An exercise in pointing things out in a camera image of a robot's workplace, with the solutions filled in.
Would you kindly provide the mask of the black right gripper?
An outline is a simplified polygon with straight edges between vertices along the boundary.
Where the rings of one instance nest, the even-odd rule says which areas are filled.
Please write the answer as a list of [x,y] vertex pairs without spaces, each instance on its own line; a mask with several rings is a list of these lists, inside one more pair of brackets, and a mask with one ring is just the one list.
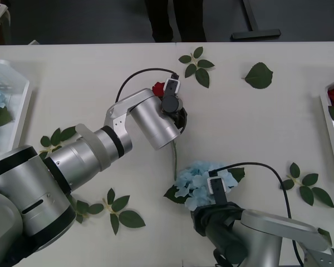
[[218,223],[231,229],[236,220],[242,216],[242,208],[233,202],[197,207],[190,212],[194,230],[201,236],[206,236],[209,223]]

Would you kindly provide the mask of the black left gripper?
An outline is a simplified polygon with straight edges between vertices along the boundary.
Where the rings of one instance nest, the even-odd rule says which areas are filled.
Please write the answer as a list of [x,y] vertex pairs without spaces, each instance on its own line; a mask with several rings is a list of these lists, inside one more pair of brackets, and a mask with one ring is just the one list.
[[167,116],[167,119],[177,128],[182,134],[187,125],[187,112],[185,108],[176,108],[175,110],[163,109],[163,114]]

